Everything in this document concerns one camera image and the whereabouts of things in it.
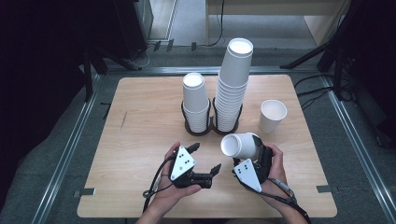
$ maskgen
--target stack of cups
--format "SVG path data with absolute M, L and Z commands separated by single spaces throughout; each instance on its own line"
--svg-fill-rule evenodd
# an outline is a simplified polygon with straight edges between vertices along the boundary
M 188 73 L 183 78 L 183 113 L 193 133 L 202 133 L 208 127 L 209 99 L 204 77 Z
M 222 132 L 232 131 L 238 120 L 250 70 L 253 44 L 244 38 L 232 39 L 227 47 L 216 92 L 214 123 Z

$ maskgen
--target single upright cup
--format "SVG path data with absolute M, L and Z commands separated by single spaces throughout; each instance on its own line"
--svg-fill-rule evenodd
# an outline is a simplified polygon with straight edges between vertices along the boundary
M 278 100 L 267 100 L 262 103 L 259 128 L 263 133 L 271 133 L 288 115 L 286 106 Z
M 253 44 L 245 38 L 234 38 L 225 52 L 219 78 L 231 87 L 241 87 L 248 82 Z
M 224 155 L 246 160 L 257 160 L 259 150 L 254 143 L 255 133 L 229 133 L 221 139 L 221 151 Z
M 191 112 L 200 112 L 209 106 L 204 77 L 188 73 L 183 78 L 183 106 Z

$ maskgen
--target table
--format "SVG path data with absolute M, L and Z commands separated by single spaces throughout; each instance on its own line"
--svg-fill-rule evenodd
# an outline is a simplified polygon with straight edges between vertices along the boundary
M 201 144 L 192 154 L 197 161 L 194 172 L 208 173 L 217 164 L 222 166 L 211 189 L 182 199 L 166 217 L 280 217 L 233 177 L 233 160 L 219 147 L 222 135 L 186 132 L 180 111 L 182 78 L 126 77 L 120 81 L 85 185 L 95 188 L 95 194 L 81 196 L 80 217 L 140 217 L 142 193 L 176 141 L 185 147 Z M 209 97 L 215 96 L 217 82 L 217 76 L 205 76 Z M 289 114 L 273 133 L 263 134 L 258 123 L 261 103 L 267 99 L 282 101 Z M 332 194 L 317 191 L 317 186 L 328 183 L 289 76 L 249 77 L 236 132 L 256 133 L 283 150 L 289 185 L 309 216 L 336 215 Z
M 209 15 L 221 14 L 221 0 L 206 0 L 205 38 L 209 44 Z M 316 44 L 331 35 L 350 0 L 227 0 L 223 15 L 302 15 Z

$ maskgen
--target hand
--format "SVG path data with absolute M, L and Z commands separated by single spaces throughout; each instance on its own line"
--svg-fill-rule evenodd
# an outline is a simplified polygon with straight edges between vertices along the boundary
M 283 167 L 283 152 L 274 144 L 264 143 L 264 145 L 271 148 L 274 155 L 268 178 L 278 179 L 287 185 L 288 181 L 286 179 L 285 168 Z M 289 197 L 283 190 L 269 180 L 265 180 L 262 183 L 262 191 L 282 198 Z M 265 196 L 262 196 L 262 199 L 275 208 L 282 217 L 286 219 L 287 223 L 306 223 L 304 217 L 294 208 Z
M 175 149 L 180 147 L 180 143 L 176 142 L 172 145 L 172 147 L 165 154 L 165 158 L 171 156 Z M 169 187 L 172 182 L 169 179 L 169 170 L 171 168 L 171 162 L 167 162 L 163 167 L 161 172 L 161 181 L 158 185 L 158 190 L 165 189 Z M 155 194 L 154 199 L 151 204 L 148 206 L 148 209 L 145 213 L 139 218 L 136 223 L 157 223 L 162 217 L 168 213 L 177 202 L 186 197 L 190 196 L 196 192 L 201 190 L 201 186 L 192 185 L 184 189 L 177 189 L 175 186 L 171 186 L 168 189 L 162 190 Z

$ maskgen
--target wooden tabletop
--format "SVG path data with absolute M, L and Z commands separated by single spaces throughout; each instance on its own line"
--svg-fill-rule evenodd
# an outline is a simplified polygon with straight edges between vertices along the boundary
M 233 177 L 233 160 L 220 149 L 223 135 L 213 131 L 192 136 L 184 127 L 180 110 L 183 77 L 127 77 L 120 81 L 103 129 L 83 195 L 80 217 L 140 217 L 152 178 L 165 152 L 175 142 L 188 147 L 199 142 L 191 154 L 194 172 L 209 173 L 221 163 L 211 189 L 182 199 L 166 217 L 280 217 L 257 194 L 246 191 Z M 218 77 L 205 77 L 210 98 L 216 95 Z M 277 99 L 288 108 L 287 117 L 270 134 L 258 128 L 261 103 Z M 318 153 L 305 122 L 290 77 L 250 76 L 237 133 L 256 133 L 264 142 L 284 152 L 289 186 L 299 205 L 311 217 L 334 217 L 332 194 L 318 193 L 328 185 Z

